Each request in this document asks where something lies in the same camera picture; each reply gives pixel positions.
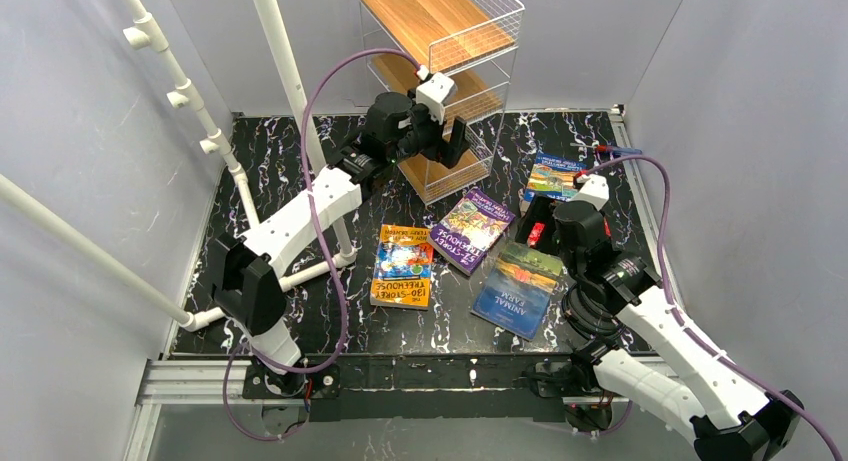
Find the blue animal farm book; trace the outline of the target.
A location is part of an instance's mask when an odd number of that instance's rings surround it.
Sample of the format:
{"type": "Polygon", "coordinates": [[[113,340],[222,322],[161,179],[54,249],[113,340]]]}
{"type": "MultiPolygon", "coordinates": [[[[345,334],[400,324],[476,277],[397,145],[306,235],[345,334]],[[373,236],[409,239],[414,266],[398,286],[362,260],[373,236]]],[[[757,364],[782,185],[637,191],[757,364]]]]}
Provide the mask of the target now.
{"type": "Polygon", "coordinates": [[[517,242],[500,251],[471,313],[531,341],[563,276],[560,258],[517,242]]]}

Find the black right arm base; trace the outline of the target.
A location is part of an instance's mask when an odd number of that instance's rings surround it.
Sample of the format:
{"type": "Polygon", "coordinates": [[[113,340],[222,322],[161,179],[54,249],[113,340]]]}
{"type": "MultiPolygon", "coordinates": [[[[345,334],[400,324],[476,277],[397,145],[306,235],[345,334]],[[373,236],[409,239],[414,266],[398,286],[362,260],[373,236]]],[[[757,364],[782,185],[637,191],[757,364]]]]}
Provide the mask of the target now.
{"type": "Polygon", "coordinates": [[[601,388],[593,366],[579,356],[527,365],[520,378],[535,396],[563,402],[565,421],[575,435],[611,435],[624,426],[633,410],[633,403],[628,401],[623,414],[614,420],[617,394],[601,388]]]}

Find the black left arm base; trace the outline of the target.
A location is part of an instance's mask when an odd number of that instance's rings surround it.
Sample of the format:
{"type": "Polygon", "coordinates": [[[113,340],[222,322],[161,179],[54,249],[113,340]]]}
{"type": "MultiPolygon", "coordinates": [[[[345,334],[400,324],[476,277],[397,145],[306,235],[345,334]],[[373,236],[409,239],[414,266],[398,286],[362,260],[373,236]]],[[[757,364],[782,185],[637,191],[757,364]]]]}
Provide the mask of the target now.
{"type": "Polygon", "coordinates": [[[248,400],[336,399],[341,390],[337,364],[310,374],[279,374],[252,357],[246,368],[242,397],[248,400]]]}

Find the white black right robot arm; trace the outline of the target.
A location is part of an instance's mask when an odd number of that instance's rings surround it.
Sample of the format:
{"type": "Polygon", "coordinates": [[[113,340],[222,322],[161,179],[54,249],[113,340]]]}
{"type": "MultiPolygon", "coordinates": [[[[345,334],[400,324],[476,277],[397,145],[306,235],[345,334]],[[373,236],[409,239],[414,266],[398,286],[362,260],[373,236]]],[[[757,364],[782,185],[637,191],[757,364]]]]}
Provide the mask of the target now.
{"type": "Polygon", "coordinates": [[[666,302],[656,271],[613,247],[592,203],[538,196],[517,238],[557,255],[575,291],[642,336],[675,373],[668,377],[598,337],[564,362],[538,365],[545,382],[623,395],[680,434],[701,460],[770,460],[789,444],[798,398],[789,390],[766,393],[724,365],[714,343],[693,340],[694,324],[666,302]]]}

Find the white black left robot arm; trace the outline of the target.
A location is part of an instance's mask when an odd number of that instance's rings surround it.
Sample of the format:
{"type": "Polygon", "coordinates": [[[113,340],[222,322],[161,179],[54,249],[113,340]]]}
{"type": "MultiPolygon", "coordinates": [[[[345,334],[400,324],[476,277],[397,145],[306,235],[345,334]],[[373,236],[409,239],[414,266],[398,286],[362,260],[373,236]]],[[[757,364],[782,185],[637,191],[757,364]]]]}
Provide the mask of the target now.
{"type": "Polygon", "coordinates": [[[282,376],[305,375],[336,361],[343,338],[323,363],[299,366],[302,354],[284,321],[281,277],[313,242],[327,251],[325,230],[356,211],[398,164],[422,155],[453,168],[469,147],[463,117],[447,123],[432,116],[421,95],[381,93],[327,166],[305,178],[304,190],[258,226],[238,237],[222,233],[210,243],[210,296],[247,336],[263,365],[282,376]]]}

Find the white wire wooden shelf rack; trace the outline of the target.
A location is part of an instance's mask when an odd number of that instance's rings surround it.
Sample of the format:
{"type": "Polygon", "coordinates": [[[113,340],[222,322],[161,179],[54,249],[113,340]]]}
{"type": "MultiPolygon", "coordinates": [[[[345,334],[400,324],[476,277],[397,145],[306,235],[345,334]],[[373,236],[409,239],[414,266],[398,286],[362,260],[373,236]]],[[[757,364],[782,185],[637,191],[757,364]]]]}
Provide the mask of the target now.
{"type": "Polygon", "coordinates": [[[444,159],[400,169],[430,205],[488,177],[504,122],[525,6],[520,0],[359,0],[369,70],[407,92],[444,129],[444,159]]]}

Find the orange 130-storey treehouse book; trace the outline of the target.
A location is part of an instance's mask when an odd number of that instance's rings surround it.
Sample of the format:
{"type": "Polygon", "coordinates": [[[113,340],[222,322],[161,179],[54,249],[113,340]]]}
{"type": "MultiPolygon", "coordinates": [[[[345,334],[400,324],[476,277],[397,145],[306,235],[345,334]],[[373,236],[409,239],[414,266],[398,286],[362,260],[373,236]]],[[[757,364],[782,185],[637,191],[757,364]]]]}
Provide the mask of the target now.
{"type": "Polygon", "coordinates": [[[375,257],[372,306],[428,310],[434,249],[430,230],[383,224],[375,257]]]}

